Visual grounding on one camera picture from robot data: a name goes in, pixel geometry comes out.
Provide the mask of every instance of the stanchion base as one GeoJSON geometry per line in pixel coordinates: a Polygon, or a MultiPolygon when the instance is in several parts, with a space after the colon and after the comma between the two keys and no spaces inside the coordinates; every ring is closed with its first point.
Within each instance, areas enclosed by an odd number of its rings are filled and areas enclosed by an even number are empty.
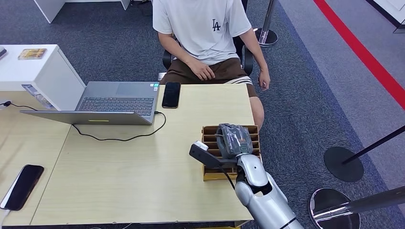
{"type": "Polygon", "coordinates": [[[260,42],[260,35],[262,34],[262,29],[257,29],[255,31],[256,38],[259,41],[261,47],[270,47],[278,41],[278,36],[275,32],[268,30],[267,38],[265,42],[260,42]]]}
{"type": "Polygon", "coordinates": [[[314,213],[340,204],[350,202],[343,193],[332,188],[321,188],[312,194],[308,202],[309,216],[318,229],[360,229],[360,215],[353,213],[325,221],[316,221],[314,213]]]}
{"type": "Polygon", "coordinates": [[[345,165],[342,164],[344,160],[353,156],[354,153],[343,147],[332,147],[326,150],[323,155],[323,161],[326,168],[337,179],[346,182],[356,182],[363,177],[364,168],[360,159],[355,159],[345,165]]]}

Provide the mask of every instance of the red stripe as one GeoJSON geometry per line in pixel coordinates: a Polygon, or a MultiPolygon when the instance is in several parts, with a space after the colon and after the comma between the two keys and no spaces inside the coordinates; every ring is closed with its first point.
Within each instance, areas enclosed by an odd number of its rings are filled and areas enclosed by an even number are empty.
{"type": "Polygon", "coordinates": [[[325,0],[314,0],[320,11],[389,94],[405,109],[405,90],[347,28],[325,0]]]}

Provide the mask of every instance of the armrest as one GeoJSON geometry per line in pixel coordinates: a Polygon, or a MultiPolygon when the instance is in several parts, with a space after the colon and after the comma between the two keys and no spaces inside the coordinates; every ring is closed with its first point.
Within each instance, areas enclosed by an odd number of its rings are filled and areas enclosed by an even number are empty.
{"type": "Polygon", "coordinates": [[[244,71],[249,76],[253,71],[253,54],[248,50],[245,46],[245,54],[244,54],[244,71]]]}
{"type": "Polygon", "coordinates": [[[170,65],[171,65],[171,54],[170,54],[170,52],[165,50],[165,52],[163,53],[162,61],[163,61],[163,66],[165,66],[166,70],[168,70],[170,65]]]}

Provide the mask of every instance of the black cable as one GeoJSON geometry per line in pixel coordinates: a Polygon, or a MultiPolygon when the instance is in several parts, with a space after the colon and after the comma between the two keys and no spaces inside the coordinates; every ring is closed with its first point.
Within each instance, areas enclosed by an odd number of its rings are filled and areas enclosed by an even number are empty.
{"type": "Polygon", "coordinates": [[[229,180],[229,183],[231,183],[232,188],[235,190],[235,185],[234,185],[234,183],[232,182],[232,180],[231,180],[231,178],[229,177],[229,175],[225,172],[225,169],[222,168],[222,167],[219,167],[219,169],[225,174],[226,178],[228,178],[228,180],[229,180]]]}
{"type": "MultiPolygon", "coordinates": [[[[26,107],[26,108],[30,108],[30,109],[32,109],[32,110],[38,111],[37,109],[32,108],[32,107],[30,107],[30,106],[18,106],[18,105],[15,105],[15,104],[11,103],[10,101],[7,101],[7,102],[5,102],[5,103],[2,103],[2,104],[0,104],[0,106],[1,106],[1,105],[4,105],[5,107],[8,107],[8,106],[10,106],[10,105],[13,105],[13,106],[15,106],[15,107],[26,107]]],[[[159,111],[155,111],[154,114],[161,114],[161,115],[163,115],[163,117],[165,118],[165,121],[163,122],[162,126],[160,126],[157,130],[153,131],[152,133],[150,133],[150,134],[148,134],[148,135],[138,135],[138,136],[135,136],[135,137],[132,137],[132,138],[128,138],[128,139],[115,139],[115,138],[100,139],[100,138],[94,137],[93,135],[83,134],[82,132],[80,132],[79,128],[77,128],[77,126],[76,126],[75,124],[72,124],[72,126],[78,131],[78,133],[79,133],[80,135],[92,137],[92,138],[94,138],[95,140],[98,140],[98,141],[114,140],[114,141],[127,142],[127,141],[130,141],[130,140],[135,139],[135,138],[137,138],[137,137],[147,137],[147,136],[151,136],[152,134],[156,133],[157,131],[159,131],[160,129],[162,129],[162,128],[164,127],[164,125],[166,124],[166,116],[164,115],[164,113],[159,112],[159,111]]]]}
{"type": "Polygon", "coordinates": [[[8,107],[8,106],[10,106],[10,105],[13,105],[13,106],[15,106],[15,107],[26,107],[26,108],[30,108],[30,109],[32,109],[32,110],[38,111],[37,109],[32,108],[32,107],[30,107],[30,106],[18,106],[18,105],[15,105],[15,104],[13,104],[13,103],[10,102],[10,101],[7,101],[7,102],[5,102],[5,103],[2,103],[2,104],[0,104],[0,106],[1,106],[1,105],[5,106],[5,107],[8,107]]]}
{"type": "Polygon", "coordinates": [[[130,140],[135,139],[135,138],[137,138],[137,137],[151,136],[152,134],[154,134],[154,133],[156,133],[157,131],[159,131],[160,129],[162,129],[162,128],[164,127],[164,125],[166,124],[166,116],[164,115],[164,113],[159,112],[159,111],[155,111],[155,114],[161,114],[161,115],[163,115],[163,117],[165,118],[165,121],[163,122],[162,126],[160,126],[157,130],[153,131],[152,133],[150,133],[150,134],[148,134],[148,135],[138,135],[138,136],[135,136],[135,137],[132,137],[132,138],[128,138],[128,139],[116,139],[116,138],[100,139],[100,138],[94,137],[93,135],[83,134],[82,132],[80,132],[79,128],[77,128],[75,124],[72,124],[72,126],[78,131],[78,133],[79,133],[80,135],[92,137],[92,138],[94,138],[94,139],[97,140],[97,141],[120,141],[120,142],[127,142],[127,141],[130,141],[130,140]]]}

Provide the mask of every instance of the knee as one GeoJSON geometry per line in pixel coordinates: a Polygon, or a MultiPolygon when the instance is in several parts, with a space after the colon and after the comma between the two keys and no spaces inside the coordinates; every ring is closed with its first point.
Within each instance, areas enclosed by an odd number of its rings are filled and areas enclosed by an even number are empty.
{"type": "Polygon", "coordinates": [[[262,102],[258,97],[250,97],[250,106],[252,108],[255,125],[257,125],[260,130],[265,119],[265,111],[263,109],[262,102]]]}

